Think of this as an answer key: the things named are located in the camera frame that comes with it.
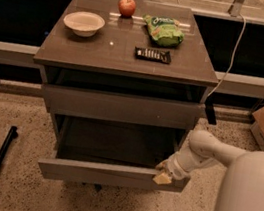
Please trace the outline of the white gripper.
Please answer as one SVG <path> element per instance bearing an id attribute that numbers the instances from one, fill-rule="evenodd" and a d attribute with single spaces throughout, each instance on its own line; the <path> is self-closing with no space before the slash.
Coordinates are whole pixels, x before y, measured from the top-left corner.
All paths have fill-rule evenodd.
<path id="1" fill-rule="evenodd" d="M 158 185 L 168 185 L 171 183 L 172 179 L 182 180 L 189 177 L 189 173 L 185 172 L 185 170 L 180 166 L 178 161 L 178 155 L 171 155 L 167 161 L 164 160 L 157 164 L 156 170 L 164 170 L 159 174 L 153 177 L 154 183 Z"/>

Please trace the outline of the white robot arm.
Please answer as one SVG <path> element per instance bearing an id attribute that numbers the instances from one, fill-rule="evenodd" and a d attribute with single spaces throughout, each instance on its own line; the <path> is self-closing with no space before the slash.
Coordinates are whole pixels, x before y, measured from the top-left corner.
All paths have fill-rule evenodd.
<path id="1" fill-rule="evenodd" d="M 209 132 L 194 131 L 188 146 L 157 165 L 154 183 L 168 185 L 215 162 L 226 167 L 214 211 L 264 211 L 264 151 L 222 143 Z"/>

